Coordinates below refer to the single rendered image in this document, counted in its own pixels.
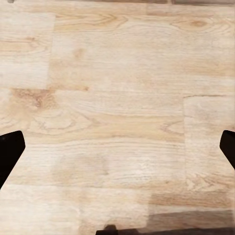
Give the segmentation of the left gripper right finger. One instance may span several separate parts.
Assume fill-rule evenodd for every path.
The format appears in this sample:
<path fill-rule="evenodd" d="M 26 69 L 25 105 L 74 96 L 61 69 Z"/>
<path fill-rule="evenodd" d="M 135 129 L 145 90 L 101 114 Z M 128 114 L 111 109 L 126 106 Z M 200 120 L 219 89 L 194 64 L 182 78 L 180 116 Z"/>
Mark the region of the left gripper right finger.
<path fill-rule="evenodd" d="M 235 132 L 224 130 L 219 147 L 235 169 Z"/>

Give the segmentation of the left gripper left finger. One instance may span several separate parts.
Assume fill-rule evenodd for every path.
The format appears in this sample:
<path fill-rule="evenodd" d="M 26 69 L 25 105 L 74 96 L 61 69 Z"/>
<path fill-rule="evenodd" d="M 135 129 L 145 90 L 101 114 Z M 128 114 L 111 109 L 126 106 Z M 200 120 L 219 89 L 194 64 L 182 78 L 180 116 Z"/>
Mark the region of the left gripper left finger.
<path fill-rule="evenodd" d="M 25 150 L 21 130 L 0 136 L 0 189 Z"/>

